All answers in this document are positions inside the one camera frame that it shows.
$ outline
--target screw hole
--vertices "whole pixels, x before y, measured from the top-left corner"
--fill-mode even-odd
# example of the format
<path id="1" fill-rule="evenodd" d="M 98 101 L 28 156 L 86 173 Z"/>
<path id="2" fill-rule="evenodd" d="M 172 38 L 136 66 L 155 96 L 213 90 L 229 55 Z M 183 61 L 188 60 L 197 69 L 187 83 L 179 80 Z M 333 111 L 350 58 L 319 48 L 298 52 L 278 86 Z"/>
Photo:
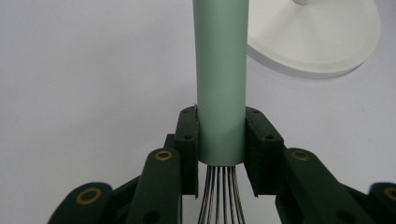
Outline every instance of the screw hole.
<path id="1" fill-rule="evenodd" d="M 271 134 L 270 135 L 265 135 L 265 139 L 274 140 L 274 137 Z"/>
<path id="2" fill-rule="evenodd" d="M 192 139 L 192 135 L 186 134 L 183 136 L 184 139 L 186 140 L 191 140 Z"/>
<path id="3" fill-rule="evenodd" d="M 96 191 L 87 191 L 84 194 L 82 194 L 81 199 L 83 201 L 88 201 L 96 196 L 97 192 Z"/>
<path id="4" fill-rule="evenodd" d="M 143 222 L 147 224 L 156 223 L 160 218 L 161 214 L 158 211 L 149 211 L 143 216 Z"/>
<path id="5" fill-rule="evenodd" d="M 347 211 L 338 211 L 336 215 L 345 223 L 356 223 L 356 218 Z"/>

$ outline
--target brass insert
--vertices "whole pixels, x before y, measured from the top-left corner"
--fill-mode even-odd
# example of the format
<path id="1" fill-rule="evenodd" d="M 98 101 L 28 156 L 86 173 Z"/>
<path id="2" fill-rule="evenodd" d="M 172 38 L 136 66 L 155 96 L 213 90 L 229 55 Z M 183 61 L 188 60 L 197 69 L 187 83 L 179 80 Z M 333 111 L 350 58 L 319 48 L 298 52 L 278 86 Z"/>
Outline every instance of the brass insert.
<path id="1" fill-rule="evenodd" d="M 294 157 L 297 160 L 300 161 L 309 161 L 311 158 L 309 157 L 308 153 L 301 151 L 301 150 L 295 150 L 291 152 L 291 156 Z"/>
<path id="2" fill-rule="evenodd" d="M 384 189 L 384 193 L 393 201 L 396 202 L 396 188 L 389 187 Z"/>
<path id="3" fill-rule="evenodd" d="M 171 158 L 172 158 L 172 152 L 167 150 L 159 151 L 155 154 L 155 159 L 159 161 L 167 161 Z"/>
<path id="4" fill-rule="evenodd" d="M 96 200 L 100 198 L 100 196 L 102 196 L 102 191 L 98 188 L 85 189 L 77 196 L 76 203 L 81 205 L 94 203 Z"/>

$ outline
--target white stand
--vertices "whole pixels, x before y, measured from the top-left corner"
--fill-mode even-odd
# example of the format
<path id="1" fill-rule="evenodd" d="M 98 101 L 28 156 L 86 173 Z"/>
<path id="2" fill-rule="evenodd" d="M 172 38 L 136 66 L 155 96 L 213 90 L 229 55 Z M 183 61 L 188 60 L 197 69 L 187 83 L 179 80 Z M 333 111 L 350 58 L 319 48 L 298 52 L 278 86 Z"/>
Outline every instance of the white stand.
<path id="1" fill-rule="evenodd" d="M 379 39 L 373 0 L 250 0 L 248 55 L 284 74 L 338 77 Z"/>

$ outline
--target white round base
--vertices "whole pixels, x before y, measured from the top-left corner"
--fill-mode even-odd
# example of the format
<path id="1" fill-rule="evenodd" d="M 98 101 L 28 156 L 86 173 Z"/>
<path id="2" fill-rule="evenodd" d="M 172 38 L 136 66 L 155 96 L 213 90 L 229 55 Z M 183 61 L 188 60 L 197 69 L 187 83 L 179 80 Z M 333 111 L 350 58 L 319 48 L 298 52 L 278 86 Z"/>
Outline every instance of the white round base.
<path id="1" fill-rule="evenodd" d="M 250 0 L 247 53 L 295 77 L 338 77 L 371 55 L 379 33 L 373 0 Z"/>

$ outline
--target black joint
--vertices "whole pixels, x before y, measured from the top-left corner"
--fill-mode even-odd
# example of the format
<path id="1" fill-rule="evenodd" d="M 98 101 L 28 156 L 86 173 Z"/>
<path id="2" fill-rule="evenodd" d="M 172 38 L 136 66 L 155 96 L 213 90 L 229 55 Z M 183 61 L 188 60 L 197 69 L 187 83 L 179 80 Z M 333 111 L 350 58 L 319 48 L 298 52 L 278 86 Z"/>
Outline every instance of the black joint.
<path id="1" fill-rule="evenodd" d="M 282 186 L 276 195 L 279 213 L 300 211 L 295 216 L 303 217 L 304 223 L 374 223 L 355 200 L 359 193 L 353 192 L 354 198 L 314 153 L 290 148 L 283 158 Z"/>
<path id="2" fill-rule="evenodd" d="M 396 185 L 375 183 L 370 187 L 369 212 L 377 223 L 394 223 L 396 220 Z"/>
<path id="3" fill-rule="evenodd" d="M 172 148 L 148 154 L 125 223 L 179 223 L 181 216 L 180 156 Z"/>
<path id="4" fill-rule="evenodd" d="M 71 191 L 56 209 L 49 224 L 111 223 L 116 212 L 112 188 L 105 183 L 90 183 Z"/>

